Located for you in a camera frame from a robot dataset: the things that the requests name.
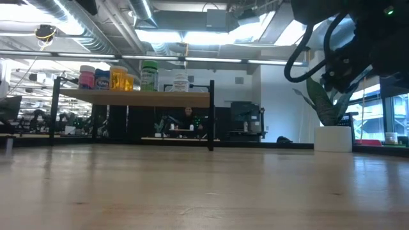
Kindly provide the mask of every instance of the wooden shelf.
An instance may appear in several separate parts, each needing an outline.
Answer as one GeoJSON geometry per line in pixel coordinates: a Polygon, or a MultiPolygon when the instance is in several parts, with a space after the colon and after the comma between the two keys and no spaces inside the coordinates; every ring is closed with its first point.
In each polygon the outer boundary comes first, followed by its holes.
{"type": "Polygon", "coordinates": [[[209,93],[61,89],[65,96],[95,105],[209,108],[209,93]]]}

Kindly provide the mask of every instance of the potted plant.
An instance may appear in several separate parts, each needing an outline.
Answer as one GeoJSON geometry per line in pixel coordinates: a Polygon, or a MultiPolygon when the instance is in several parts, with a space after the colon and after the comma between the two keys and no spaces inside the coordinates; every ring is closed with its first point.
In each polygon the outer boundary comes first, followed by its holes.
{"type": "Polygon", "coordinates": [[[351,127],[338,126],[342,120],[347,108],[352,93],[356,90],[357,85],[353,87],[349,93],[343,94],[338,98],[334,105],[334,97],[337,91],[331,92],[328,96],[327,92],[320,83],[307,79],[307,92],[309,99],[304,96],[299,90],[293,89],[297,95],[300,95],[304,100],[316,111],[318,118],[324,125],[315,128],[314,131],[314,149],[316,151],[333,151],[333,152],[351,152],[352,151],[352,136],[351,127]]]}
{"type": "Polygon", "coordinates": [[[155,123],[154,128],[155,128],[155,137],[162,137],[162,129],[164,127],[164,120],[161,119],[160,123],[155,123]]]}

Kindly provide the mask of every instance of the green leaf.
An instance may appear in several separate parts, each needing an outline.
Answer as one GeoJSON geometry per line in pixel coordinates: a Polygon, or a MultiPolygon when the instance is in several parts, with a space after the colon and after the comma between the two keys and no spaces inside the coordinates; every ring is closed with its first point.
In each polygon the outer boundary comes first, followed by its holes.
{"type": "Polygon", "coordinates": [[[335,88],[332,89],[331,95],[330,95],[330,101],[331,101],[331,102],[334,101],[334,97],[335,97],[335,95],[337,95],[337,93],[338,93],[338,90],[336,90],[335,88]]]}
{"type": "Polygon", "coordinates": [[[357,90],[357,88],[358,88],[358,84],[349,93],[342,95],[338,99],[337,104],[335,105],[335,109],[337,111],[338,122],[342,120],[346,110],[348,109],[350,98],[352,94],[355,92],[355,90],[357,90]]]}
{"type": "Polygon", "coordinates": [[[323,125],[334,126],[338,124],[337,110],[327,99],[322,97],[316,99],[316,112],[323,125]]]}
{"type": "Polygon", "coordinates": [[[305,102],[307,102],[314,110],[316,110],[316,106],[310,101],[310,99],[308,99],[306,96],[304,96],[301,91],[299,91],[298,89],[294,89],[294,92],[296,95],[300,95],[304,98],[305,102]]]}
{"type": "Polygon", "coordinates": [[[316,105],[318,98],[322,100],[326,100],[329,102],[329,104],[332,105],[332,102],[328,98],[327,92],[325,92],[325,89],[320,85],[320,83],[316,82],[315,80],[312,80],[311,78],[307,79],[307,92],[308,96],[313,101],[313,103],[316,105]]]}

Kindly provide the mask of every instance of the green-labeled bottle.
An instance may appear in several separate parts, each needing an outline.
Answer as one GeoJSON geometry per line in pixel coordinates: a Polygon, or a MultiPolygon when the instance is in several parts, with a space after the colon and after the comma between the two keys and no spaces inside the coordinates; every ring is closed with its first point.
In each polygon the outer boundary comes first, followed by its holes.
{"type": "Polygon", "coordinates": [[[144,61],[141,71],[141,91],[158,91],[159,72],[156,61],[144,61]]]}

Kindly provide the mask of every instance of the person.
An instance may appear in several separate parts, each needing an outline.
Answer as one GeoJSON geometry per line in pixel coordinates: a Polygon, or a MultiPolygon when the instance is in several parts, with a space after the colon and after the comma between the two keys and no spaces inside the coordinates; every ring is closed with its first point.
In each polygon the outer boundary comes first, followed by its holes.
{"type": "MultiPolygon", "coordinates": [[[[188,130],[190,128],[190,125],[195,125],[194,120],[195,120],[195,115],[193,113],[193,109],[191,107],[186,107],[185,108],[185,114],[180,120],[181,124],[179,125],[179,129],[184,129],[188,130]]],[[[195,130],[203,130],[203,125],[199,124],[199,126],[195,130]]]]}

